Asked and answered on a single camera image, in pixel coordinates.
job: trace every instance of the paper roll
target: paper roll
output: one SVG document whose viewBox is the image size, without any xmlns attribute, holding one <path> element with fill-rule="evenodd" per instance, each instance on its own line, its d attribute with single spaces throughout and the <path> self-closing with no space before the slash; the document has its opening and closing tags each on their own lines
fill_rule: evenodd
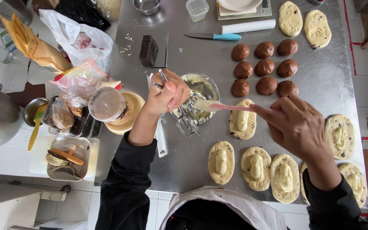
<svg viewBox="0 0 368 230">
<path fill-rule="evenodd" d="M 230 25 L 223 25 L 221 32 L 222 34 L 236 34 L 263 29 L 273 29 L 275 28 L 275 25 L 276 25 L 275 19 L 251 23 L 230 24 Z"/>
</svg>

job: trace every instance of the stainless steel counter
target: stainless steel counter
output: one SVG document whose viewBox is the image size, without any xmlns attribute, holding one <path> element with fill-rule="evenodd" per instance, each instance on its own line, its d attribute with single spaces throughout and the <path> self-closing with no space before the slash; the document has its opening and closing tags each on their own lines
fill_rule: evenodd
<svg viewBox="0 0 368 230">
<path fill-rule="evenodd" d="M 217 20 L 215 0 L 207 0 L 210 9 L 204 20 L 192 22 L 185 8 L 185 0 L 161 1 L 160 11 L 152 16 L 141 15 L 132 5 L 131 0 L 123 0 L 116 37 L 116 50 L 113 55 L 111 77 L 124 83 L 124 90 L 138 93 L 145 100 L 148 94 L 146 75 L 156 72 L 156 69 L 141 68 L 139 52 L 141 38 L 144 34 L 152 35 L 157 43 L 163 43 L 166 33 L 170 34 L 168 47 L 168 68 L 182 75 L 188 72 L 203 73 L 212 78 L 221 94 L 221 102 L 235 105 L 242 98 L 236 98 L 231 93 L 232 82 L 236 79 L 233 74 L 238 64 L 231 57 L 232 48 L 238 43 L 248 44 L 251 54 L 246 61 L 253 66 L 259 59 L 253 54 L 256 46 L 263 41 L 272 42 L 275 47 L 290 37 L 284 35 L 278 25 L 274 29 L 241 33 L 239 41 L 203 40 L 186 37 L 186 33 L 216 33 L 220 34 L 221 25 L 244 23 L 257 20 L 276 19 L 278 23 L 279 7 L 284 1 L 272 0 L 272 16 L 262 18 Z M 364 172 L 364 161 L 361 147 L 360 130 L 353 93 L 349 61 L 343 36 L 343 25 L 340 19 L 340 9 L 337 1 L 326 1 L 317 6 L 307 0 L 295 0 L 299 6 L 303 21 L 312 9 L 319 9 L 327 16 L 332 39 L 328 46 L 312 50 L 305 37 L 304 29 L 294 39 L 299 44 L 298 52 L 293 56 L 283 57 L 277 52 L 270 58 L 278 67 L 281 61 L 292 58 L 298 65 L 297 73 L 288 80 L 299 86 L 299 97 L 310 102 L 324 117 L 336 113 L 345 114 L 355 126 L 356 144 L 355 154 L 347 162 L 355 163 Z M 131 44 L 131 52 L 120 53 L 126 45 Z M 286 80 L 275 70 L 271 75 L 278 82 Z M 279 98 L 278 93 L 263 96 L 256 90 L 260 77 L 253 74 L 247 81 L 251 91 L 247 97 L 256 104 L 264 107 Z M 162 122 L 169 154 L 159 158 L 156 154 L 151 164 L 151 190 L 181 193 L 204 185 L 215 185 L 208 174 L 207 158 L 210 148 L 217 141 L 228 141 L 235 149 L 236 168 L 231 180 L 224 188 L 247 194 L 262 201 L 276 201 L 271 188 L 266 191 L 251 190 L 243 179 L 240 170 L 240 160 L 243 152 L 253 146 L 262 146 L 273 158 L 277 154 L 290 154 L 276 144 L 269 133 L 266 122 L 257 118 L 255 135 L 249 140 L 236 139 L 229 133 L 229 111 L 217 112 L 207 123 L 201 124 L 201 136 L 185 138 L 175 125 L 175 119 L 166 114 Z M 113 158 L 122 136 L 111 133 L 103 126 L 99 159 L 95 183 L 105 179 L 110 161 Z M 301 164 L 301 160 L 292 157 Z M 299 198 L 294 203 L 304 203 Z"/>
</svg>

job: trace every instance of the knife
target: knife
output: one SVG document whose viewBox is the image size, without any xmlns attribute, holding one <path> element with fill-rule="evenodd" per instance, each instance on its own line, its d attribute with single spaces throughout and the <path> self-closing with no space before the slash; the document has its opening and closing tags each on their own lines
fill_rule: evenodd
<svg viewBox="0 0 368 230">
<path fill-rule="evenodd" d="M 216 39 L 216 40 L 239 40 L 241 36 L 238 34 L 202 34 L 202 33 L 194 33 L 194 34 L 184 34 L 185 36 L 199 39 Z"/>
</svg>

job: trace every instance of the black sleeve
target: black sleeve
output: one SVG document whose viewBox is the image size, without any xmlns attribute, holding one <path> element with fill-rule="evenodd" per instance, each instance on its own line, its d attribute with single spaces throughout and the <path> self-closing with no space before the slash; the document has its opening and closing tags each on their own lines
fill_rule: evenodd
<svg viewBox="0 0 368 230">
<path fill-rule="evenodd" d="M 129 134 L 124 134 L 109 174 L 101 184 L 96 230 L 146 228 L 150 199 L 144 192 L 151 185 L 148 173 L 157 140 L 147 146 L 135 147 L 127 140 Z"/>
<path fill-rule="evenodd" d="M 361 212 L 353 190 L 343 175 L 340 184 L 334 190 L 322 191 L 313 186 L 309 172 L 305 169 L 303 185 L 310 203 L 307 210 L 311 230 L 368 230 L 368 222 L 360 218 Z"/>
</svg>

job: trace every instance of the brown dough ball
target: brown dough ball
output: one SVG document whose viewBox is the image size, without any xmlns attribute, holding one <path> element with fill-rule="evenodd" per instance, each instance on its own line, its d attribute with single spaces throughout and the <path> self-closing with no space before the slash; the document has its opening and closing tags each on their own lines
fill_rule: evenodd
<svg viewBox="0 0 368 230">
<path fill-rule="evenodd" d="M 249 46 L 238 44 L 232 49 L 232 57 L 235 60 L 245 60 L 249 56 Z"/>
<path fill-rule="evenodd" d="M 276 90 L 277 87 L 278 87 L 278 83 L 276 82 L 275 79 L 271 77 L 263 77 L 256 84 L 256 88 L 263 95 L 272 94 Z"/>
<path fill-rule="evenodd" d="M 285 39 L 279 44 L 278 51 L 282 56 L 292 55 L 298 51 L 298 43 L 293 39 Z"/>
<path fill-rule="evenodd" d="M 273 55 L 275 51 L 275 47 L 273 46 L 272 42 L 264 41 L 259 43 L 259 45 L 255 49 L 255 55 L 260 58 L 269 58 Z"/>
<path fill-rule="evenodd" d="M 240 62 L 238 65 L 236 65 L 234 74 L 238 78 L 248 78 L 253 74 L 253 67 L 247 61 Z"/>
<path fill-rule="evenodd" d="M 258 61 L 258 64 L 255 66 L 255 73 L 259 76 L 266 76 L 273 72 L 275 69 L 275 63 L 269 59 L 262 59 Z"/>
<path fill-rule="evenodd" d="M 281 97 L 297 96 L 299 94 L 298 86 L 293 81 L 280 82 L 278 91 Z"/>
<path fill-rule="evenodd" d="M 278 66 L 278 73 L 283 77 L 293 76 L 298 71 L 298 63 L 288 59 L 281 62 Z"/>
<path fill-rule="evenodd" d="M 243 79 L 238 79 L 232 84 L 232 93 L 236 97 L 245 97 L 249 93 L 249 83 Z"/>
</svg>

